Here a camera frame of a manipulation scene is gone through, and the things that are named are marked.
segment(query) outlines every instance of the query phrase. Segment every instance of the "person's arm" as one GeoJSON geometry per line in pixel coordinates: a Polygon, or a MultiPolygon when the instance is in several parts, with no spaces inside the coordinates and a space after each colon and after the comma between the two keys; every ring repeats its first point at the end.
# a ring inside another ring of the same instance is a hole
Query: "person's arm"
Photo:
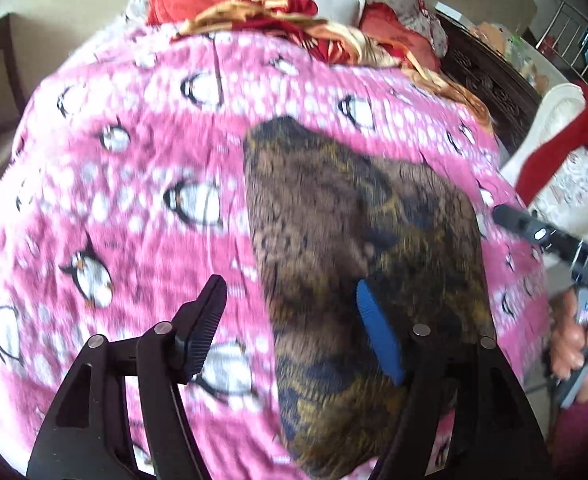
{"type": "MultiPolygon", "coordinates": [[[[561,379],[583,365],[581,349],[588,346],[588,331],[586,334],[574,322],[576,309],[571,290],[564,297],[564,310],[552,334],[552,371],[561,379]]],[[[559,478],[588,478],[588,375],[574,404],[558,417],[553,460],[559,478]]]]}

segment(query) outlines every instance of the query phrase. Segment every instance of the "floor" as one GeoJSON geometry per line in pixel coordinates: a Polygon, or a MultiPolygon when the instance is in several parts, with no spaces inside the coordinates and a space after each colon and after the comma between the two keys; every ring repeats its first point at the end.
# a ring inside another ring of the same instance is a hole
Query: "floor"
{"type": "MultiPolygon", "coordinates": [[[[0,17],[14,12],[12,36],[23,91],[29,96],[69,53],[122,12],[127,0],[0,0],[0,17]]],[[[11,133],[0,142],[8,150],[11,133]]],[[[547,425],[549,397],[531,396],[542,428],[547,425]]]]}

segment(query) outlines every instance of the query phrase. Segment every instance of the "metal screw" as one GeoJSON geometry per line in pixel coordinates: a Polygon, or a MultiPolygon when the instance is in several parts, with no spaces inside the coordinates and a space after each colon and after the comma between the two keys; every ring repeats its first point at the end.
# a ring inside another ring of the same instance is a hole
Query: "metal screw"
{"type": "Polygon", "coordinates": [[[420,337],[427,337],[432,332],[432,330],[430,330],[430,327],[428,327],[427,325],[424,325],[423,323],[415,324],[414,328],[412,330],[414,331],[414,333],[416,335],[418,335],[420,337]]]}
{"type": "Polygon", "coordinates": [[[485,348],[485,350],[494,350],[496,348],[496,341],[488,336],[483,336],[481,338],[481,346],[485,348]]]}
{"type": "Polygon", "coordinates": [[[103,344],[103,341],[105,341],[105,338],[102,335],[96,334],[87,340],[87,345],[90,348],[98,348],[103,344]]]}
{"type": "Polygon", "coordinates": [[[154,327],[154,332],[158,335],[167,334],[172,329],[172,324],[169,321],[161,321],[154,327]]]}

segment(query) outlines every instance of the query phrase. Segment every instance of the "metal railing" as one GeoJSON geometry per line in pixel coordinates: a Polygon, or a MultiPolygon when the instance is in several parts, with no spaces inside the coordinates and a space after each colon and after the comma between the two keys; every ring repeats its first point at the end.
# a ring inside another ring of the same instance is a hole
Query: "metal railing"
{"type": "Polygon", "coordinates": [[[551,59],[552,63],[560,60],[562,66],[567,65],[588,85],[588,17],[567,2],[559,2],[558,10],[536,49],[540,51],[543,45],[544,50],[553,51],[556,55],[551,59]],[[554,38],[552,44],[548,38],[554,38]]]}

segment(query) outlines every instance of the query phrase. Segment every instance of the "pink bedspread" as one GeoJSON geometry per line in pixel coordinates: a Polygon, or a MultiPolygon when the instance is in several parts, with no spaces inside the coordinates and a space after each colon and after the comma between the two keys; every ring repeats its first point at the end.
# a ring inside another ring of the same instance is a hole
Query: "pink bedspread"
{"type": "Polygon", "coordinates": [[[498,341],[522,374],[548,329],[545,274],[530,245],[492,222],[491,205],[517,199],[496,169],[495,140],[465,108],[418,91],[399,70],[329,67],[259,34],[170,44],[172,32],[139,29],[82,48],[28,105],[0,181],[0,434],[29,452],[89,336],[141,335],[216,273],[229,299],[204,377],[232,394],[184,389],[205,462],[215,479],[305,478],[278,439],[243,179],[246,131],[285,114],[363,153],[425,160],[465,190],[484,235],[498,341]]]}

